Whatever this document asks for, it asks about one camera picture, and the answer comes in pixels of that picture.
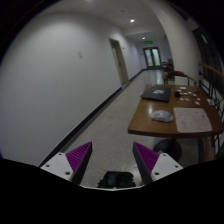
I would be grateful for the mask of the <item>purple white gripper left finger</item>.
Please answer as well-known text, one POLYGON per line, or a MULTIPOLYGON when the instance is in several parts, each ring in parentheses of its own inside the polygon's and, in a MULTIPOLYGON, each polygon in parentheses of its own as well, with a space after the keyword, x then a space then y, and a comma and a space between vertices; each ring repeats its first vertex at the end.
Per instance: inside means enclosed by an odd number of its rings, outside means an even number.
POLYGON ((91 154, 92 142, 87 142, 68 153, 57 153, 41 169, 80 185, 91 154))

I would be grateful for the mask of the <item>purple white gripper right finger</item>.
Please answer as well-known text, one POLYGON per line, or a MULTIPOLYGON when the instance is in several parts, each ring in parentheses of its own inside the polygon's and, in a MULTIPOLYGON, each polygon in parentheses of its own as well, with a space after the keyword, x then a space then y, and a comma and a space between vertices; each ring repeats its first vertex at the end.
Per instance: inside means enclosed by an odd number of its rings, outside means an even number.
POLYGON ((144 185, 182 169, 167 153, 158 154, 137 142, 133 143, 133 155, 144 185))

